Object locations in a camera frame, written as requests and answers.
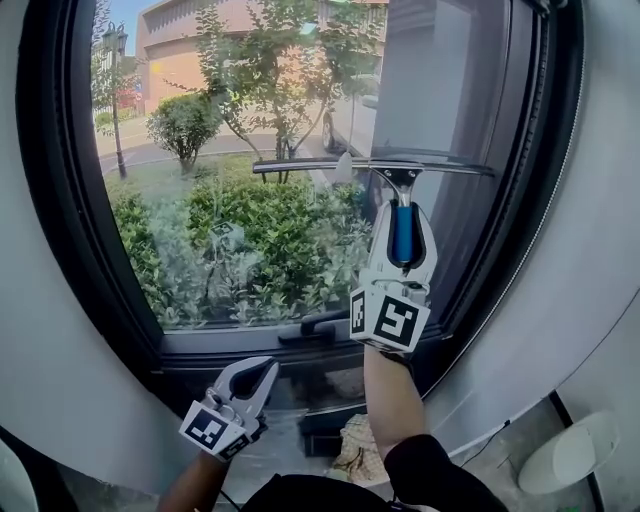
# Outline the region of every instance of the forearm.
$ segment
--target forearm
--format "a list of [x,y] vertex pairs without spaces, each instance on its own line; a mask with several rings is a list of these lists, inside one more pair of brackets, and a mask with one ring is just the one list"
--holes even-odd
[[364,384],[369,424],[383,460],[404,439],[427,433],[424,406],[407,368],[365,346]]
[[210,512],[213,510],[229,465],[200,452],[160,499],[158,512]]

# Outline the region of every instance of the blue handle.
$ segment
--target blue handle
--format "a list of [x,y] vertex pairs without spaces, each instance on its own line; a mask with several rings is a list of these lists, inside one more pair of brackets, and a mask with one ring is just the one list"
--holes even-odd
[[396,225],[393,240],[393,257],[400,263],[411,261],[413,255],[411,206],[396,208]]

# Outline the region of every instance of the black window frame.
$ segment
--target black window frame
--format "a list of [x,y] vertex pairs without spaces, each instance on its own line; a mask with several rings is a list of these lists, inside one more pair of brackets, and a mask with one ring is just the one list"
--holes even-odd
[[[506,168],[508,176],[500,200],[484,206],[488,221],[474,228],[477,243],[455,285],[455,304],[445,322],[425,330],[414,355],[423,395],[504,298],[539,233],[570,148],[584,60],[581,1],[570,0],[565,9],[546,16],[523,0],[511,0],[510,6],[507,72],[514,78],[505,79],[507,103],[501,103],[492,136],[504,141],[513,134],[513,142],[508,151],[488,146],[486,160],[494,168]],[[327,370],[361,365],[362,347],[348,339],[345,320],[333,322],[339,333],[335,343],[301,337],[286,346],[278,339],[278,327],[259,328],[260,337],[256,328],[162,331],[120,240],[100,171],[88,66],[93,9],[90,0],[30,0],[20,44],[16,108],[23,163],[40,223],[99,332],[177,414],[184,414],[221,368],[248,355],[276,356],[285,376],[304,373],[319,360]],[[520,20],[516,26],[514,17]],[[511,85],[522,93],[511,94]],[[486,185],[481,180],[470,178],[465,193],[482,190]],[[464,197],[456,194],[459,215],[469,216]],[[439,250],[450,250],[446,241]]]

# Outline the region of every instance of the beige cloth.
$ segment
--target beige cloth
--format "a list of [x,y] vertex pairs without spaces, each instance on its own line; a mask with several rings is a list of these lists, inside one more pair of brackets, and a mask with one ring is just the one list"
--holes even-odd
[[366,414],[356,414],[340,431],[342,449],[332,473],[358,485],[370,486],[389,479],[369,427]]

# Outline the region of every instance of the white wall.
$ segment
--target white wall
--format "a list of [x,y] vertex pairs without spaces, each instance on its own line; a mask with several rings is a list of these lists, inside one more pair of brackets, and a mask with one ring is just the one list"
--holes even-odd
[[[0,424],[79,471],[158,492],[186,460],[177,420],[84,315],[22,171],[13,102],[25,3],[0,2]],[[640,8],[610,0],[588,7],[588,94],[557,204],[505,304],[427,401],[450,450],[549,393],[640,283]]]
[[620,429],[620,444],[596,471],[605,510],[640,507],[640,297],[615,329],[558,389],[574,421],[610,410]]
[[427,399],[450,449],[559,385],[640,285],[640,6],[585,3],[581,122],[555,206],[497,315]]
[[178,420],[109,349],[67,285],[22,170],[14,95],[27,2],[0,2],[0,425],[109,482],[160,490],[186,458]]

